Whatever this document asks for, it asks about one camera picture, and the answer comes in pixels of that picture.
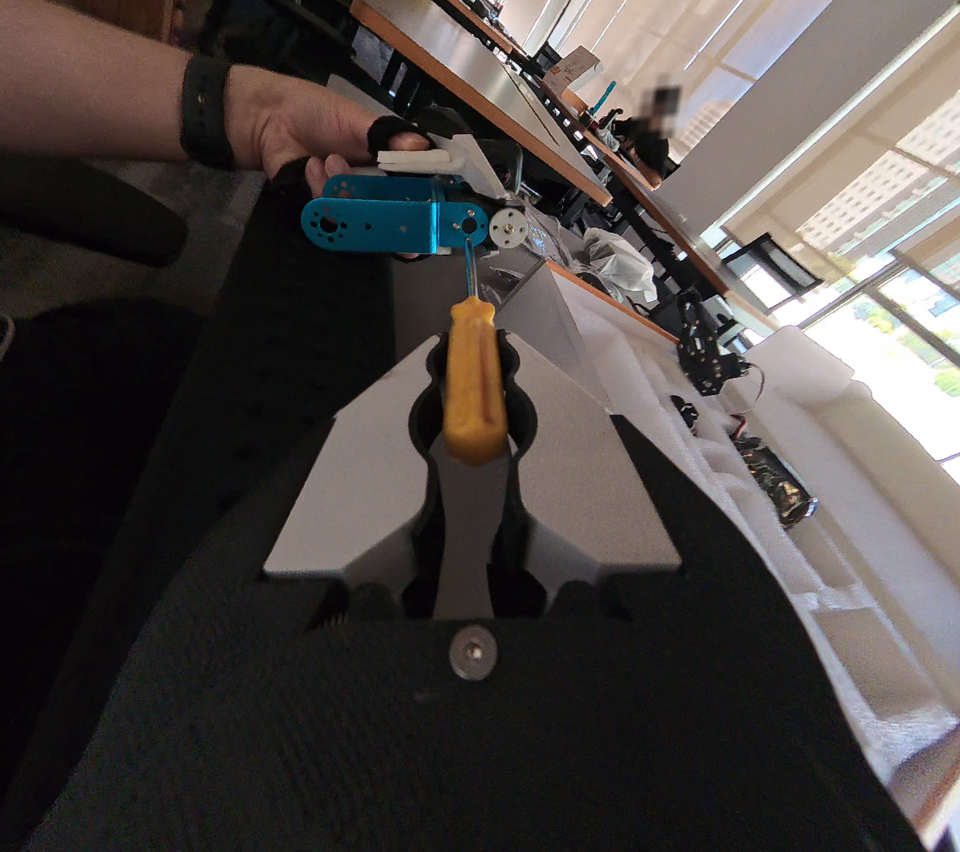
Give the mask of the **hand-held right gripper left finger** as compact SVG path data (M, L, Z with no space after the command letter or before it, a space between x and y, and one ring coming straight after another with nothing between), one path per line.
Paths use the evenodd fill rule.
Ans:
M384 587L394 599L437 560L422 557L441 516L431 455L442 429L445 335L433 335L334 417L263 565L272 579Z

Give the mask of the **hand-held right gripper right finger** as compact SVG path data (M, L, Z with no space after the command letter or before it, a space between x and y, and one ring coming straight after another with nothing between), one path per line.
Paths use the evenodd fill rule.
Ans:
M499 608L548 608L570 583L682 565L624 442L631 424L499 331L513 451L498 527Z

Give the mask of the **blue servo bracket assembly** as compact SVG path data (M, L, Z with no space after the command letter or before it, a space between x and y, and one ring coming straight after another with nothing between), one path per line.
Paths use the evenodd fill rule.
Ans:
M334 253L449 255L467 245L508 250L528 238L520 197L491 198L452 175L342 175L307 202L305 237Z

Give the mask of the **yellow handled screwdriver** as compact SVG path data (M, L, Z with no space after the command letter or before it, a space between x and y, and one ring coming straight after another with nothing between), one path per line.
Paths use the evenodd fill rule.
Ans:
M474 242L464 241L466 297L451 307L442 433L449 457L470 467L508 450L508 415L495 307L478 293Z

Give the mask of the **person's left forearm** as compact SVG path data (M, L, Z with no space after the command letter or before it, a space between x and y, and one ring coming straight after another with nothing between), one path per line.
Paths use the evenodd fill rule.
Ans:
M188 60L46 0L1 0L1 152L185 162Z

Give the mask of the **long wooden desk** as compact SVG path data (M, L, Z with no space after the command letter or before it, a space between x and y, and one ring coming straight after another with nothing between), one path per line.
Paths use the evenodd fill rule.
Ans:
M716 294L726 297L733 305L750 315L748 325L758 326L757 333L767 330L776 330L780 324L771 315L769 309L763 306L759 298L750 291L746 284L738 278L731 268L699 237L693 236L680 224L674 222L669 215L659 208L650 189L650 182L642 175L641 170L627 162L621 155L590 131L580 121L579 114L573 109L575 97L571 92L564 92L559 98L546 89L544 81L536 72L536 65L526 57L511 40L506 39L486 21L478 18L461 0L436 0L452 18L461 22L463 28L470 31L481 40L491 41L493 48L504 51L511 63L528 67L528 71L521 71L522 86L534 92L534 95L546 105L547 111L555 113L554 124L570 139L575 146L592 149L610 171L611 175L621 184L621 190L630 195L629 209L623 212L630 221L637 234L646 234L650 226L647 220L658 224L659 232L654 233L654 239L670 241L673 246L673 255L685 253L686 260L702 276L706 285Z
M612 198L522 79L430 0L352 0L358 23L601 207Z

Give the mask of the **person's left hand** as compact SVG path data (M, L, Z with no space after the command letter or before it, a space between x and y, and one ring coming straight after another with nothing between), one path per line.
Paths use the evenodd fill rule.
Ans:
M376 117L326 87L251 66L226 78L223 126L235 164L275 180L292 162L306 161L311 196L327 181L376 164L368 133Z

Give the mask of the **white box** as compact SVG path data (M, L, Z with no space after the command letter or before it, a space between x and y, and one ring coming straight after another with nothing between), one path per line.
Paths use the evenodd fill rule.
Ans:
M601 61L581 45L552 66L541 83L546 90L557 96L562 96L568 90L579 93L591 81L601 76L603 71Z

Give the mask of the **dark dotted cloth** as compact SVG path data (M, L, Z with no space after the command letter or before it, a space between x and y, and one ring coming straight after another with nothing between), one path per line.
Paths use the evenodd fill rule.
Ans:
M210 317L95 302L2 364L2 850L238 850L282 680L343 587L260 567L335 411L395 358L385 258L264 187Z

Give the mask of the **window roller blind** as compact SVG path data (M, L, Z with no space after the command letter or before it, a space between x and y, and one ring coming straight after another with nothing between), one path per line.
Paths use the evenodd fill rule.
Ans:
M582 0L549 37L563 56L590 50L604 71L580 92L601 115L639 115L661 87L679 88L670 154L681 162L833 0Z

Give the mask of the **white foam packaging tray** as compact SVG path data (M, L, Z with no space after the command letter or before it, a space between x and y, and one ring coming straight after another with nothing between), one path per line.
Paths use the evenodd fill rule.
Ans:
M873 770L932 849L958 818L958 485L854 372L803 332L748 353L750 378L700 397L666 333L548 262L612 412L680 467L774 570ZM783 530L735 449L734 413L819 500ZM698 409L694 436L670 401Z

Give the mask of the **black chair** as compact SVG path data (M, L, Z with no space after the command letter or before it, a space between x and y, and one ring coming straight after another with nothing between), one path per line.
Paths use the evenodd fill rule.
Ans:
M722 260L769 313L823 284L821 278L793 258L771 234L762 234Z

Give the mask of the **black wristband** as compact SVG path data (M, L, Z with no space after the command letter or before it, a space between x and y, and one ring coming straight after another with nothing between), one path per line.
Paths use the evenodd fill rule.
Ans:
M193 55L186 64L180 98L179 145L193 162L221 171L235 168L226 130L226 90L231 64Z

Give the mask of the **large window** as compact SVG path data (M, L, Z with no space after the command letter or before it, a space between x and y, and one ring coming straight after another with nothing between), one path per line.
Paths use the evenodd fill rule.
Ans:
M959 13L953 8L713 227L819 284L746 282L854 371L958 480Z

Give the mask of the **black metal robot bracket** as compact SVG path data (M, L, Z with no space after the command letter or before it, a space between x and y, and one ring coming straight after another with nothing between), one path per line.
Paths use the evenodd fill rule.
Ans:
M721 352L717 329L696 288L680 293L677 306L678 364L700 396L719 395L728 381L750 374L749 362L736 354Z

